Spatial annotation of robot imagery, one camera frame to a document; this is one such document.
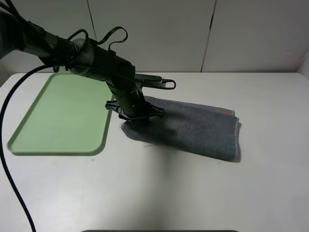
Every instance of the gray towel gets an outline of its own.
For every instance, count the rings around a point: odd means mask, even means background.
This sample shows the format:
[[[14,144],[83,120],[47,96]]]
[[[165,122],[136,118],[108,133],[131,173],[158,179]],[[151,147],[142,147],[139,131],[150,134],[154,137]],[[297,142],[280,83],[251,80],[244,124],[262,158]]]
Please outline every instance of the gray towel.
[[[127,121],[123,132],[131,139],[226,161],[239,161],[239,119],[223,108],[145,97],[164,109],[148,125]]]

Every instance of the green tray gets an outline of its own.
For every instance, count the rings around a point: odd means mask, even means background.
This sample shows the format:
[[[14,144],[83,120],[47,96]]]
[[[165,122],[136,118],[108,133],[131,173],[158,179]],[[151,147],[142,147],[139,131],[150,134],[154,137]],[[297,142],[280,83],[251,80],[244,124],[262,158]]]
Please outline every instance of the green tray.
[[[71,73],[49,77],[10,138],[15,155],[95,155],[104,148],[112,94],[105,82]]]

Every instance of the white wall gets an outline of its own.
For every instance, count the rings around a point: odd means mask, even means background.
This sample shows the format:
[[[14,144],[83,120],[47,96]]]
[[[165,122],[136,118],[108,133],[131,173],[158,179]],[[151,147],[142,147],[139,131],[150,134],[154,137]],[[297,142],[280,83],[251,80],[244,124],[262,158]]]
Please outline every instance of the white wall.
[[[218,0],[203,72],[296,72],[308,9],[308,0]]]
[[[140,72],[199,72],[215,0],[89,0],[98,40],[116,26],[113,44]],[[102,47],[121,40],[116,32]]]
[[[297,72],[303,74],[309,80],[309,50]]]
[[[84,28],[94,38],[87,0],[13,3],[25,19],[51,33],[66,38]],[[128,30],[128,40],[112,48],[137,71],[199,72],[203,65],[203,72],[295,72],[300,66],[309,48],[308,0],[217,0],[208,42],[214,4],[215,0],[89,0],[98,39],[115,26]],[[116,32],[103,47],[123,35]],[[13,51],[1,64],[11,75],[42,63]]]

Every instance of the black object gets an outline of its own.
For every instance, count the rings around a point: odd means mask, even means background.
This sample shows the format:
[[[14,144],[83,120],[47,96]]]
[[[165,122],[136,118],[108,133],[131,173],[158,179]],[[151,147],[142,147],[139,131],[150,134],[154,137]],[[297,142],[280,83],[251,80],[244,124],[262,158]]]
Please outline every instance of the black object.
[[[63,39],[26,22],[15,8],[5,6],[4,9],[11,14],[0,11],[0,58],[12,50],[20,50],[37,55],[44,64],[53,66],[55,72],[59,71],[59,66],[65,66],[73,74],[104,81],[116,100],[108,102],[106,108],[117,112],[122,119],[147,122],[149,117],[163,116],[164,110],[146,102],[141,89],[174,89],[176,83],[157,76],[135,74],[135,67],[111,50],[113,43],[127,40],[128,34],[124,28],[113,28],[99,42],[90,39],[84,29]],[[119,29],[126,32],[123,40],[112,42],[108,50],[98,46]],[[85,34],[85,38],[71,42],[79,33]],[[165,87],[167,82],[173,82],[174,86]]]
[[[145,99],[164,108],[164,118],[153,117],[147,125],[127,121],[121,127],[126,136],[219,160],[239,162],[239,119],[233,111],[153,97]]]
[[[237,231],[139,231],[139,230],[130,230],[130,231],[82,231],[82,232],[237,232]]]

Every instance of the white tabletop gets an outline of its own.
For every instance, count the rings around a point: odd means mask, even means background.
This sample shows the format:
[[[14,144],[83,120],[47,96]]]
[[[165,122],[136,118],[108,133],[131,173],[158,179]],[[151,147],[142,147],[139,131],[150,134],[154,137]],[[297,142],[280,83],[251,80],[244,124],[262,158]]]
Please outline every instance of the white tabletop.
[[[241,162],[132,141],[113,113],[106,147],[96,156],[4,151],[37,231],[309,231],[309,81],[296,73],[158,75],[174,79],[176,90],[145,88],[146,95],[236,111]],[[21,76],[0,88],[1,102]],[[4,146],[49,76],[33,75],[14,94]],[[30,232],[2,168],[0,189],[0,230]]]

